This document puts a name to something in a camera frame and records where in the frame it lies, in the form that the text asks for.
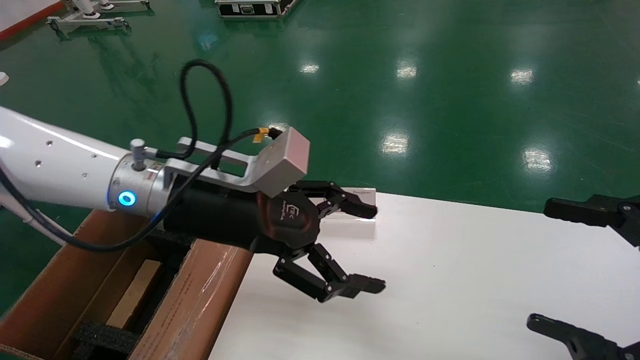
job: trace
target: gray metal box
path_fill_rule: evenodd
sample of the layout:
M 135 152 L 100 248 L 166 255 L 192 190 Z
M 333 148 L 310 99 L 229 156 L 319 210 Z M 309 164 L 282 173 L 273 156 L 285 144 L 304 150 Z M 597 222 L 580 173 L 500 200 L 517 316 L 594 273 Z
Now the gray metal box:
M 220 16 L 274 19 L 287 15 L 299 0 L 215 0 Z

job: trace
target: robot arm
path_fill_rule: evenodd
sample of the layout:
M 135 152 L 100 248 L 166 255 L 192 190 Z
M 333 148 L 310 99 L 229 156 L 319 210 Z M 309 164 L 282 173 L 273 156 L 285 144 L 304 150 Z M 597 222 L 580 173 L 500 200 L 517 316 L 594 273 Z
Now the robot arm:
M 190 141 L 182 138 L 179 146 Z M 256 156 L 224 151 L 222 160 L 245 165 L 244 175 L 205 169 L 161 225 L 169 232 L 278 256 L 274 274 L 320 302 L 381 292 L 384 281 L 347 275 L 316 244 L 323 217 L 341 209 L 372 218 L 377 209 L 333 183 L 300 181 L 307 173 L 309 147 L 289 128 Z M 196 150 L 212 154 L 216 147 L 196 142 Z M 0 107 L 0 167 L 30 200 L 154 218 L 198 167 L 175 158 L 157 161 L 155 151 L 140 139 L 127 151 Z M 316 206 L 311 197 L 326 200 Z M 31 220 L 2 186 L 0 205 Z M 30 224 L 60 241 L 39 223 Z M 306 254 L 324 279 L 293 263 Z

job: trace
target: hole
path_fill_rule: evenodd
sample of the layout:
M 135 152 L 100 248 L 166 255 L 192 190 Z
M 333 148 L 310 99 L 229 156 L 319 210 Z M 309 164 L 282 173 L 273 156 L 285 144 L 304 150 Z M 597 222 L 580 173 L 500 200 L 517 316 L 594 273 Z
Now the hole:
M 237 177 L 243 177 L 246 174 L 246 164 L 236 164 L 222 161 L 218 170 L 225 174 L 235 175 Z

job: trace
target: blue indicator light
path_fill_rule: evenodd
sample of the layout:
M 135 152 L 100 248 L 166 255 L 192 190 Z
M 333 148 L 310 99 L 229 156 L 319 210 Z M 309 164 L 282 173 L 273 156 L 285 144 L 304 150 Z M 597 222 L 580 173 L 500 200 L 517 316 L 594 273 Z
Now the blue indicator light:
M 132 206 L 136 203 L 136 194 L 132 192 L 121 192 L 118 195 L 118 201 L 120 201 L 122 206 Z

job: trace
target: yellow cable tag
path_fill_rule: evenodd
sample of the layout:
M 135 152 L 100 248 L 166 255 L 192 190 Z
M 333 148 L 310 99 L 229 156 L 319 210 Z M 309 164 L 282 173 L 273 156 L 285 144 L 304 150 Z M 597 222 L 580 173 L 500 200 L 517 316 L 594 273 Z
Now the yellow cable tag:
M 260 129 L 260 133 L 253 136 L 253 143 L 261 143 L 264 136 L 269 133 L 269 129 L 266 127 L 259 127 L 258 129 Z

